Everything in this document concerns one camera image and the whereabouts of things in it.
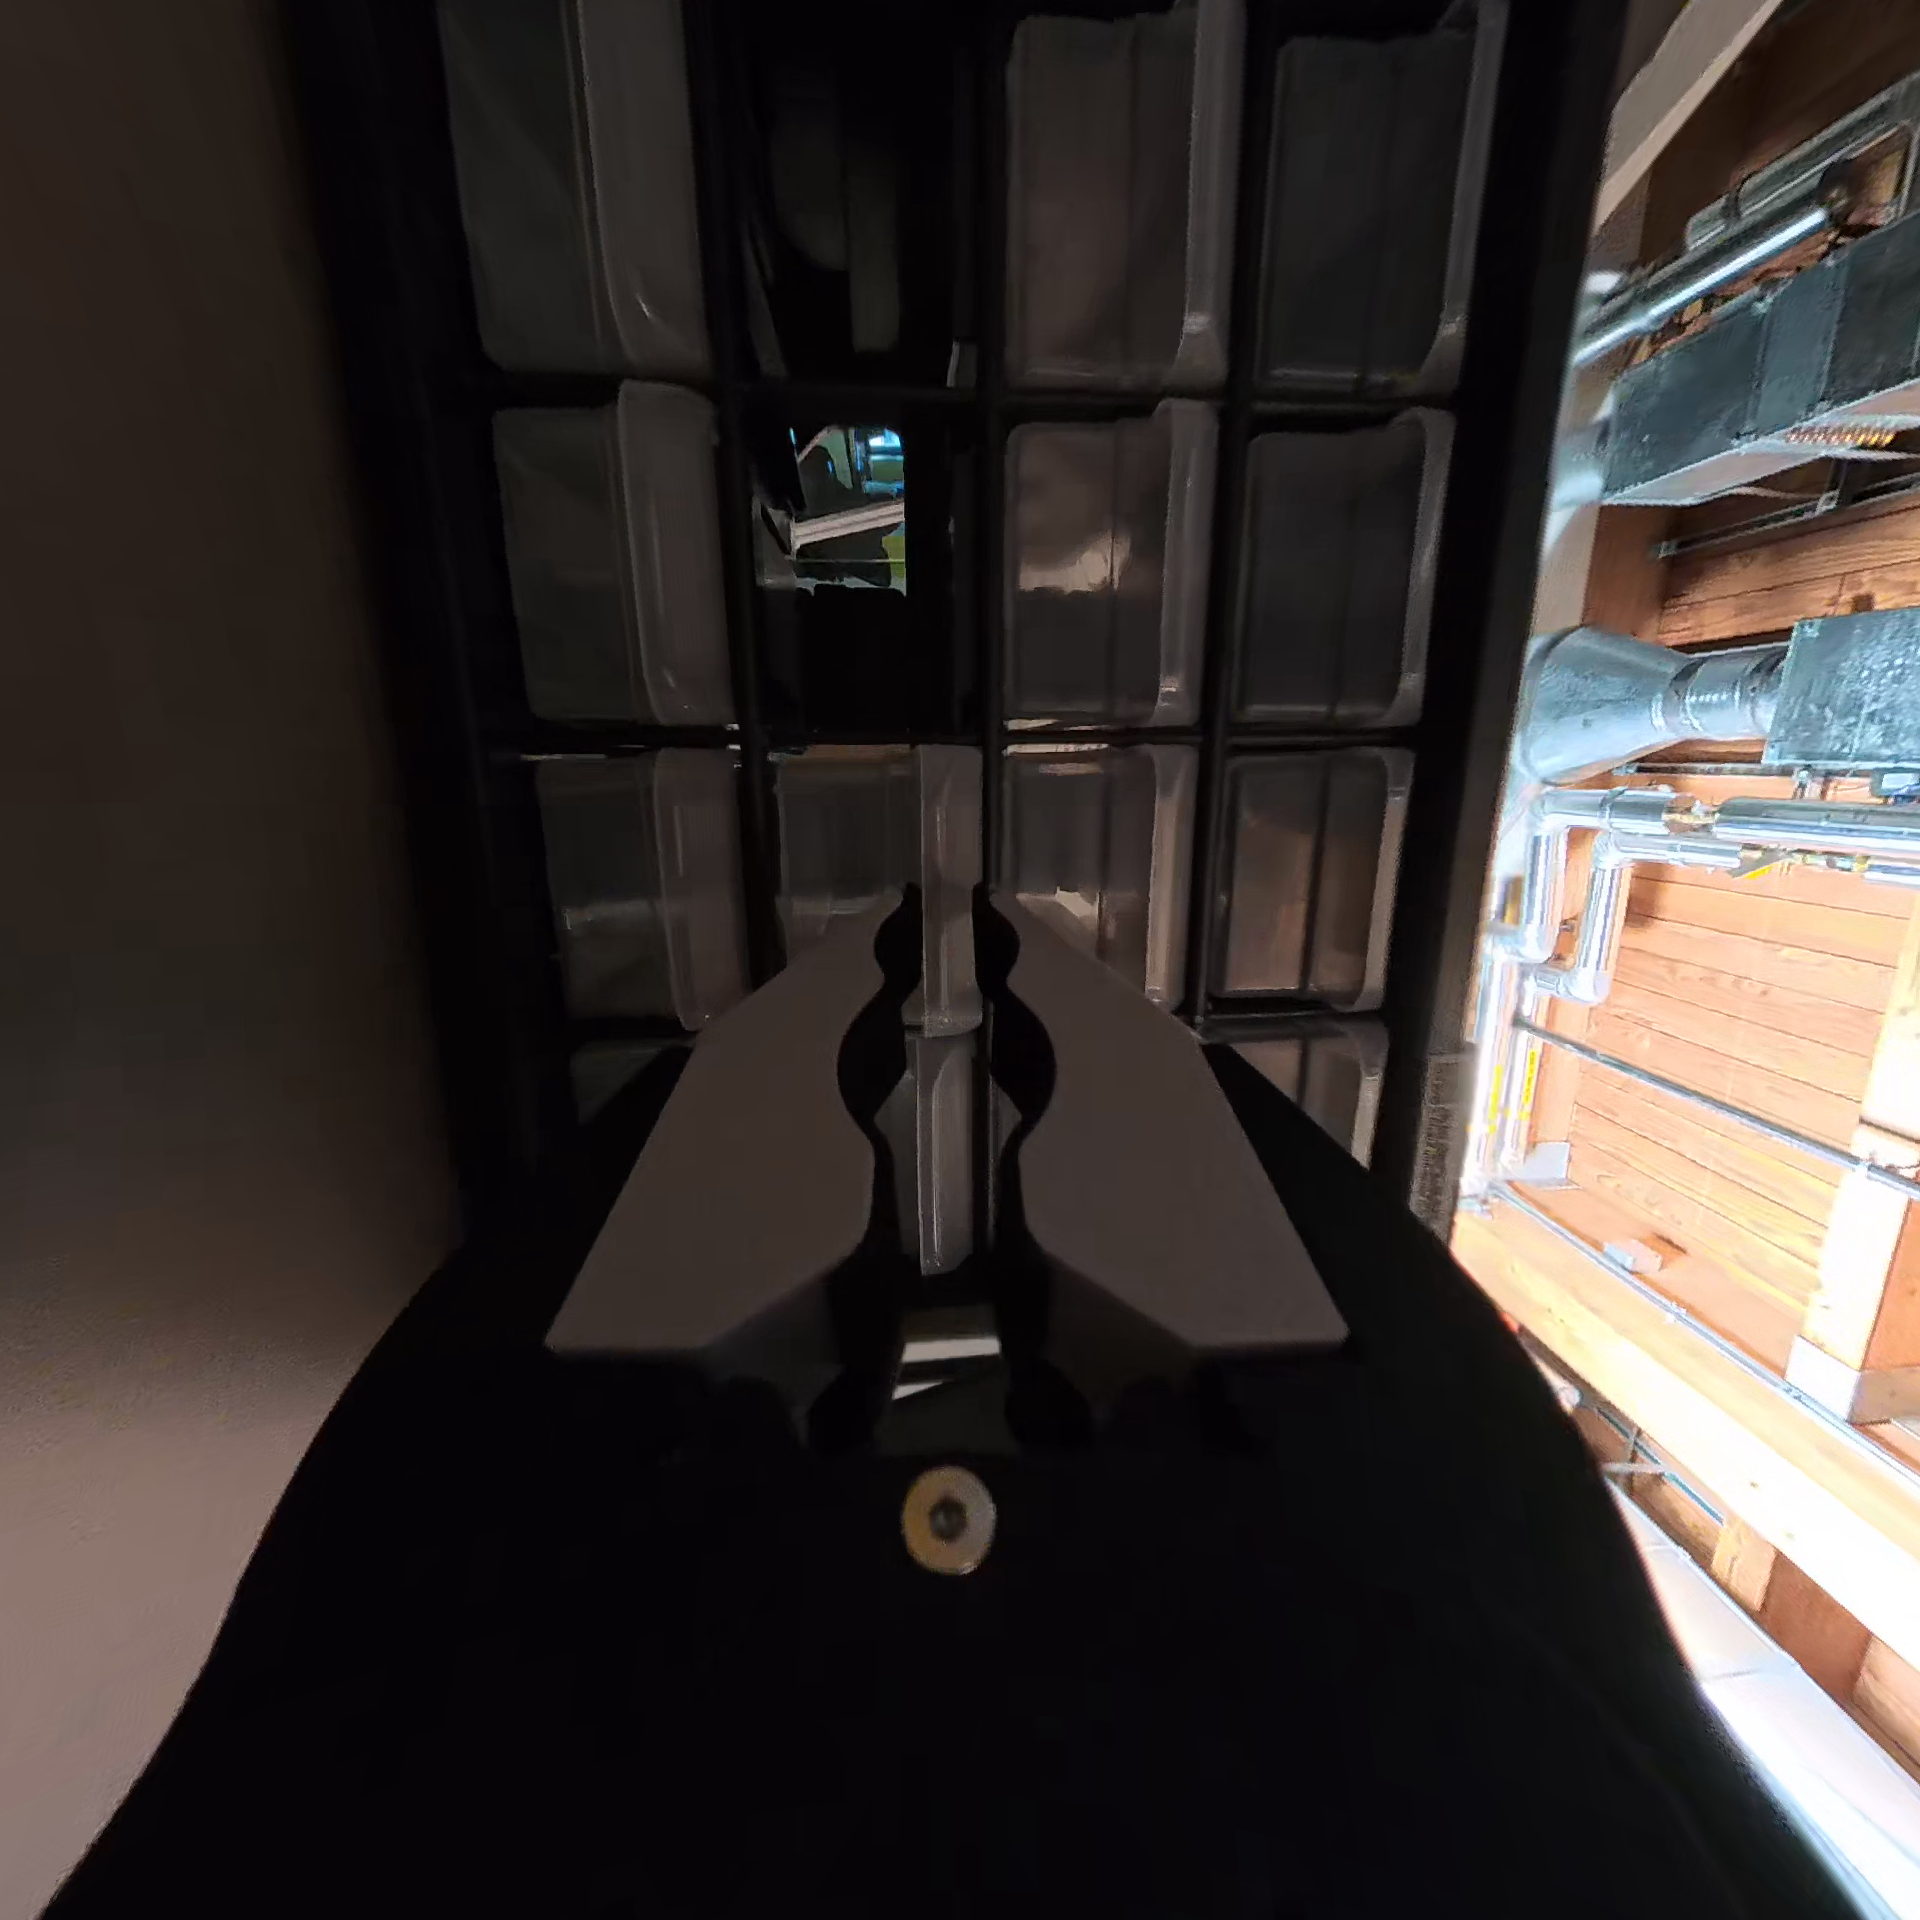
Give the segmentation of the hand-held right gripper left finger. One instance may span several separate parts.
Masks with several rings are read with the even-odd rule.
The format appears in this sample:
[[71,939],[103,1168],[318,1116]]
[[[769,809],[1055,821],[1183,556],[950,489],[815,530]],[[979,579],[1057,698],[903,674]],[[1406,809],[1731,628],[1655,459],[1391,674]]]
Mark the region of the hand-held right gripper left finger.
[[880,1114],[907,1076],[921,892],[839,920],[688,1054],[545,1337],[875,1408],[903,1347],[907,1253]]

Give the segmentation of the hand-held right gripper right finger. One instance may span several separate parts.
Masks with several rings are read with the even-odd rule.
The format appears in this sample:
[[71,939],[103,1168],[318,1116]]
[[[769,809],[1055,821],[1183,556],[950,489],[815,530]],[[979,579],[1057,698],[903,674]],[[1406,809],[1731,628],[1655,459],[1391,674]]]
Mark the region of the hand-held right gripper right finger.
[[1199,1041],[1015,897],[979,901],[1013,1380],[1081,1408],[1351,1336]]

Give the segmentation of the silver ventilation duct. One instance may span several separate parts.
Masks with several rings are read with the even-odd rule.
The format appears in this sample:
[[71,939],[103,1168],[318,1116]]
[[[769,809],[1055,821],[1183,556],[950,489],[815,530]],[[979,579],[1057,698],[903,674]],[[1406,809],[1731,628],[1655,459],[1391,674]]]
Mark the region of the silver ventilation duct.
[[1788,654],[1785,640],[1684,654],[1593,627],[1540,636],[1527,649],[1510,778],[1565,785],[1694,740],[1764,738]]

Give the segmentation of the black drawer cabinet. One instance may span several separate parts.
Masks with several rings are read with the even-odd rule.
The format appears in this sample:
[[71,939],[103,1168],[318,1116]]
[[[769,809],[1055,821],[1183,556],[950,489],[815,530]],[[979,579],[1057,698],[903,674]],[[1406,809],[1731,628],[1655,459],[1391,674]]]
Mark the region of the black drawer cabinet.
[[[1391,1060],[1369,1158],[1448,1227],[1467,1108],[1471,949],[1549,497],[1624,5],[1510,5],[1457,372],[1424,728],[1412,748],[1383,1020]],[[488,405],[449,169],[433,5],[279,5],[327,293],[342,350],[377,634],[448,1105],[459,1220],[492,1212],[584,1125],[565,1125],[527,788],[501,754]]]

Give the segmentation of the wooden ceiling beam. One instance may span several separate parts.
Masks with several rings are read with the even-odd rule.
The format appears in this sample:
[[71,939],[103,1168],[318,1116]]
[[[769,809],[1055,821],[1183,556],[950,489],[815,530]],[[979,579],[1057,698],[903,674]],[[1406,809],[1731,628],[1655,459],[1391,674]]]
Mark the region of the wooden ceiling beam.
[[1516,1206],[1463,1217],[1452,1245],[1500,1312],[1643,1429],[1724,1514],[1918,1664],[1912,1470]]

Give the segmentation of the thin metal pipe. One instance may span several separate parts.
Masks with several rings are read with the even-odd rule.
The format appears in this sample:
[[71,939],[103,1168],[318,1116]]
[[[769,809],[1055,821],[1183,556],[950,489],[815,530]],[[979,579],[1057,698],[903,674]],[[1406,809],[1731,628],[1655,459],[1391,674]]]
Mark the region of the thin metal pipe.
[[1523,1181],[1523,1133],[1542,1054],[1559,1051],[1630,1086],[1676,1098],[1804,1158],[1916,1201],[1889,1158],[1761,1118],[1548,1026],[1544,1009],[1598,1009],[1613,988],[1635,874],[1681,868],[1736,880],[1823,864],[1916,893],[1916,806],[1837,800],[1697,800],[1670,787],[1540,787],[1494,842],[1489,913],[1478,934],[1470,1017],[1471,1091],[1457,1196],[1473,1203]]
[[1588,369],[1606,354],[1659,331],[1694,305],[1720,293],[1816,235],[1832,234],[1852,206],[1852,161],[1836,161],[1804,179],[1785,200],[1736,213],[1709,237],[1686,246],[1648,276],[1599,305],[1577,333],[1569,366]]

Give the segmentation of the clear plastic drawer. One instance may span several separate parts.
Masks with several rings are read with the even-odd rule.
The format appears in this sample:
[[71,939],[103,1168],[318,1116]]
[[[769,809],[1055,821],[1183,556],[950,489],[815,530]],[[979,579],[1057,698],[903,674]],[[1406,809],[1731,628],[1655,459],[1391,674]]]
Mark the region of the clear plastic drawer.
[[903,1020],[928,1041],[976,1032],[979,750],[829,746],[782,754],[774,812],[783,956],[797,958],[839,920],[915,884],[921,982]]

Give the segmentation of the black rectangular duct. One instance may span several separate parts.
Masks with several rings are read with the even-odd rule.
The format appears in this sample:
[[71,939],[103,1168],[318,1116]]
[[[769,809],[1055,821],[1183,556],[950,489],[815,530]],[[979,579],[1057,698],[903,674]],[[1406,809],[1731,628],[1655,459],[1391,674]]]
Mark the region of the black rectangular duct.
[[1613,384],[1599,500],[1684,508],[1918,428],[1918,220],[1872,230]]
[[1844,776],[1918,771],[1916,609],[1791,627],[1766,761]]

